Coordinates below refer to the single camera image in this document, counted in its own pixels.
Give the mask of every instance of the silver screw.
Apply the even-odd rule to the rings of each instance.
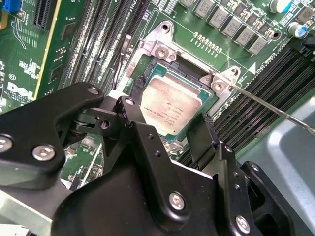
[[[255,164],[252,164],[252,168],[253,168],[255,171],[259,171],[258,166],[256,166]]]
[[[55,150],[48,145],[39,145],[31,152],[33,157],[39,161],[50,161],[55,156]]]
[[[8,151],[13,146],[12,140],[6,136],[0,136],[0,153]]]
[[[129,105],[134,105],[134,101],[132,101],[130,98],[126,98],[125,101],[126,101],[126,103],[128,103]]]
[[[96,89],[96,88],[94,88],[94,87],[90,87],[90,88],[88,88],[88,91],[89,91],[90,93],[95,94],[95,95],[97,95],[97,94],[98,94],[97,89]]]
[[[233,150],[232,150],[229,146],[227,146],[227,145],[225,145],[225,149],[226,149],[228,152],[233,152]]]
[[[245,234],[249,234],[251,231],[250,225],[248,224],[247,220],[238,215],[236,216],[236,224],[238,226],[238,228],[240,229],[240,231],[242,231]]]
[[[166,55],[166,50],[165,50],[165,49],[161,49],[161,50],[158,52],[158,55],[162,58],[163,56]]]
[[[169,202],[171,203],[172,207],[176,210],[182,210],[185,207],[184,199],[177,193],[171,193],[169,195]]]
[[[170,59],[170,60],[175,60],[175,55],[173,55],[173,54],[170,55],[170,56],[169,56],[169,59]]]

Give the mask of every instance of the mounting hole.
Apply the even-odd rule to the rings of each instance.
[[[162,25],[162,33],[169,33],[170,28],[168,25]]]
[[[107,128],[109,127],[109,125],[110,125],[109,122],[106,121],[106,120],[102,121],[102,122],[99,124],[99,126],[100,126],[101,129],[107,129]]]
[[[271,36],[271,39],[272,39],[272,40],[278,40],[280,37],[281,37],[281,32],[278,31],[278,32],[275,32],[275,33]]]
[[[156,150],[154,152],[154,156],[160,157],[161,156],[161,152],[159,150]]]
[[[239,192],[242,191],[241,187],[240,187],[238,184],[234,185],[234,187],[235,187],[235,189],[236,189],[237,191],[239,191]]]
[[[237,75],[238,75],[238,70],[237,69],[231,70],[231,76],[237,76]]]

